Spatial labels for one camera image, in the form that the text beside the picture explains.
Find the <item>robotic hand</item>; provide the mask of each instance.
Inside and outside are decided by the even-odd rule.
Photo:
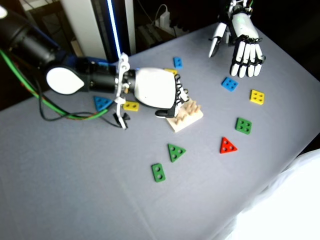
[[[130,69],[129,58],[124,53],[117,67],[103,59],[67,54],[23,17],[1,5],[0,35],[0,49],[38,68],[49,87],[59,94],[116,92],[114,117],[123,129],[130,119],[126,113],[121,115],[125,94],[133,93],[143,104],[160,109],[155,112],[159,118],[176,117],[182,104],[189,100],[179,75],[160,68]]]
[[[251,3],[248,4],[248,0],[231,0],[227,7],[221,9],[218,17],[219,24],[213,34],[209,58],[218,51],[221,38],[229,27],[232,43],[236,44],[230,71],[231,76],[235,76],[237,73],[240,78],[243,78],[246,73],[248,77],[258,76],[266,59],[259,45],[262,39],[259,38],[250,19],[252,11]]]

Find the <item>dark background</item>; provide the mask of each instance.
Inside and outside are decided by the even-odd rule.
[[[140,3],[152,20],[160,4],[166,4],[171,19],[178,19],[184,28],[192,32],[217,22],[218,1],[140,0]],[[133,2],[135,24],[139,26],[150,23],[138,0]],[[0,4],[25,16],[18,0],[0,0]],[[320,1],[255,0],[252,7],[253,24],[320,80]],[[0,110],[3,110],[31,95],[20,86],[2,59],[0,69]],[[318,136],[305,152],[320,148],[319,138]]]

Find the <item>blue triangle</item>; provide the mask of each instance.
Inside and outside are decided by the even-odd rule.
[[[105,110],[113,103],[112,100],[105,97],[100,97],[100,96],[94,96],[93,100],[94,100],[95,109],[98,112]]]

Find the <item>green rectangle block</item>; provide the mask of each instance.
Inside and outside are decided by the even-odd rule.
[[[235,129],[243,134],[249,135],[251,133],[251,127],[252,127],[252,122],[239,117],[236,122]]]
[[[154,180],[157,183],[166,180],[165,172],[160,163],[152,165],[152,171],[153,171]]]

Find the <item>white circular cap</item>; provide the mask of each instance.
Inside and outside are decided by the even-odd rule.
[[[8,15],[7,10],[0,6],[0,19],[4,19]]]
[[[74,94],[85,83],[71,70],[63,67],[55,67],[46,74],[46,82],[49,87],[59,94]]]

